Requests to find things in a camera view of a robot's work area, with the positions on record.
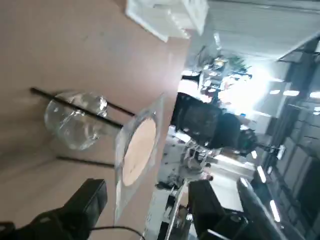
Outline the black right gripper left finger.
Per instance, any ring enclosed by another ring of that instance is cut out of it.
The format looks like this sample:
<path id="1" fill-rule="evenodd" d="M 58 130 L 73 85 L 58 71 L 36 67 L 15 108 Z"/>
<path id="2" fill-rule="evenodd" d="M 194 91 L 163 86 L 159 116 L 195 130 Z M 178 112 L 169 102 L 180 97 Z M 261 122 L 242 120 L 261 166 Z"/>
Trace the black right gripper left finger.
<path id="1" fill-rule="evenodd" d="M 0 223 L 2 240 L 87 240 L 108 202 L 107 183 L 88 178 L 60 208 L 37 215 L 17 228 L 13 222 Z"/>

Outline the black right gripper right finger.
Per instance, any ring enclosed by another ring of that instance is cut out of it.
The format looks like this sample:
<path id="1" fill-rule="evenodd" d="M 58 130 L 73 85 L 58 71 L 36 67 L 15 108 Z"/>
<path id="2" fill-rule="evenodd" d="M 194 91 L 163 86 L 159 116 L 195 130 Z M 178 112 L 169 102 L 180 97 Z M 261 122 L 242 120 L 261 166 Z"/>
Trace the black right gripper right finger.
<path id="1" fill-rule="evenodd" d="M 243 211 L 222 207 L 208 180 L 188 185 L 188 206 L 199 240 L 284 240 L 251 184 L 236 182 Z"/>

